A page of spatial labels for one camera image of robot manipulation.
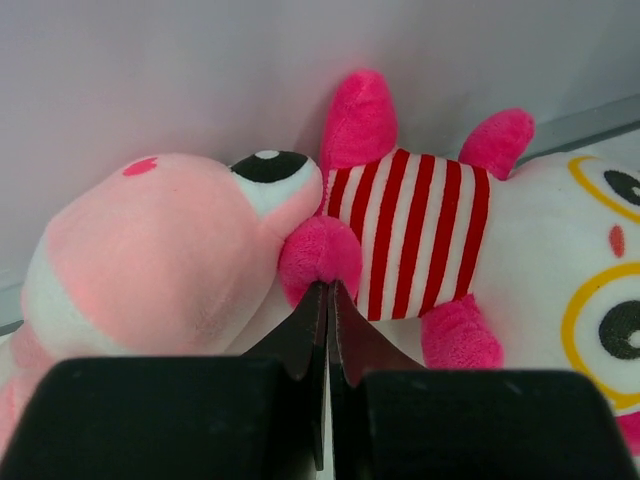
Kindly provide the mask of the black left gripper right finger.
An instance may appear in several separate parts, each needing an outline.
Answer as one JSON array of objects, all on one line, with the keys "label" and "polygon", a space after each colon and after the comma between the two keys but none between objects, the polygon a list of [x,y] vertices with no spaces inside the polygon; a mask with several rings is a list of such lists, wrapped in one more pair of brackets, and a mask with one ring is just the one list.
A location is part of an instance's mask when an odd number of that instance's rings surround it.
[{"label": "black left gripper right finger", "polygon": [[423,367],[357,310],[346,286],[329,286],[327,353],[336,479],[390,479],[402,428],[393,424],[399,380]]}]

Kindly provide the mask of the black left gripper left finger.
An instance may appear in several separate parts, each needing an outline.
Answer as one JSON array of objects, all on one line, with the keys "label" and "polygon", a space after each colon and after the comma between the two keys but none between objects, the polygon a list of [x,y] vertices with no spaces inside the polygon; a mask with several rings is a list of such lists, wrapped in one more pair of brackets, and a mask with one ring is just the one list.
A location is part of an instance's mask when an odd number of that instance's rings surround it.
[{"label": "black left gripper left finger", "polygon": [[327,300],[328,286],[313,283],[294,311],[244,353],[275,359],[281,370],[266,438],[268,473],[324,469]]}]

